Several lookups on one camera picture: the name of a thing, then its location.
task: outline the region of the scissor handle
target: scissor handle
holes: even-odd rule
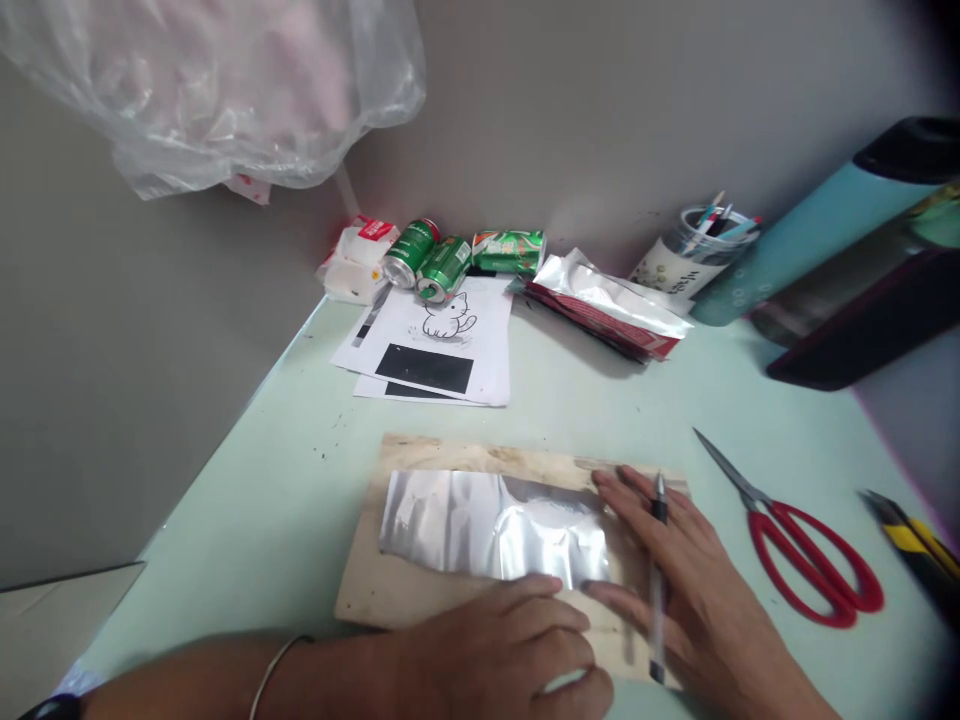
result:
[[[835,628],[849,628],[857,622],[857,610],[876,612],[883,607],[883,589],[880,587],[876,575],[873,574],[870,566],[867,565],[864,559],[860,557],[857,551],[854,550],[846,540],[815,517],[795,507],[781,502],[772,502],[768,507],[773,517],[760,512],[750,513],[750,535],[753,537],[753,544],[757,549],[760,562],[763,564],[773,584],[797,612],[822,625]],[[809,523],[843,554],[853,567],[854,573],[857,576],[857,584],[861,589],[860,593],[857,593],[850,587],[844,577],[837,572],[837,569],[827,556],[823,554],[816,543],[810,539],[791,515]],[[804,555],[794,547],[793,543],[787,539],[783,531],[774,523],[773,518],[779,521],[810,560],[804,557]],[[803,602],[803,600],[790,589],[790,586],[787,585],[777,566],[774,564],[773,559],[770,557],[770,552],[767,550],[764,540],[765,536],[777,546],[777,549],[786,556],[790,563],[826,598],[827,602],[833,607],[834,612],[832,615],[818,613]]]

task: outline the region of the light green desk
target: light green desk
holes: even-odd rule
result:
[[[911,717],[926,702],[947,631],[854,490],[869,486],[922,513],[850,393],[766,378],[756,355],[768,348],[742,322],[698,327],[669,362],[638,373],[518,300],[508,408],[354,398],[356,376],[329,361],[359,314],[328,302],[307,323],[144,553],[146,570],[84,669],[111,677],[217,632],[349,632],[333,618],[334,599],[380,437],[391,431],[682,469],[790,650],[844,717]],[[848,631],[794,612],[760,566],[737,492],[691,426],[771,496],[852,543],[879,576],[886,608]],[[785,576],[826,609],[792,569]],[[650,684],[617,682],[616,692],[613,718],[698,712]]]

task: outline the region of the red scissors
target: red scissors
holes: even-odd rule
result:
[[[743,504],[747,506],[747,521],[750,526],[750,536],[753,538],[753,545],[757,549],[757,555],[760,556],[760,562],[763,564],[767,575],[776,585],[780,594],[786,598],[793,608],[804,617],[813,620],[821,625],[828,625],[835,628],[853,627],[857,622],[857,611],[877,612],[883,607],[883,588],[873,570],[867,565],[866,561],[860,557],[846,540],[837,535],[815,517],[807,515],[802,510],[786,505],[782,502],[771,500],[765,493],[757,490],[753,485],[747,482],[737,469],[730,464],[723,454],[717,450],[713,443],[707,440],[700,432],[694,428],[700,442],[707,448],[707,452],[717,461],[720,468],[727,474],[727,477],[733,481],[740,491],[740,498]],[[760,512],[757,503],[767,507],[770,515]],[[837,569],[833,566],[827,556],[823,554],[816,543],[804,532],[803,528],[797,524],[794,518],[803,520],[812,526],[829,540],[843,556],[853,566],[853,571],[857,576],[857,584],[860,587],[858,593],[844,579]],[[777,527],[776,520],[787,531]],[[804,557],[793,543],[787,539],[787,535],[793,538],[793,541],[800,546]],[[790,589],[777,566],[773,564],[770,558],[770,552],[767,549],[766,541],[769,540],[777,549],[782,552],[790,563],[800,571],[810,583],[819,591],[827,602],[833,607],[832,615],[821,615],[816,610],[807,605],[803,600],[797,597],[797,594]]]

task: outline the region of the aluminum foil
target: aluminum foil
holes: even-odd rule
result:
[[[576,589],[610,579],[602,515],[591,492],[493,473],[394,470],[380,551],[501,580],[546,573]]]

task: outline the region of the soda can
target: soda can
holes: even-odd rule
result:
[[[420,218],[407,225],[380,261],[384,276],[397,287],[409,290],[417,281],[417,271],[440,241],[440,230],[432,220]]]
[[[420,268],[417,292],[421,299],[443,303],[452,298],[470,267],[470,241],[458,235],[444,240]]]
[[[543,233],[487,230],[473,237],[473,263],[481,270],[536,275],[543,255]]]

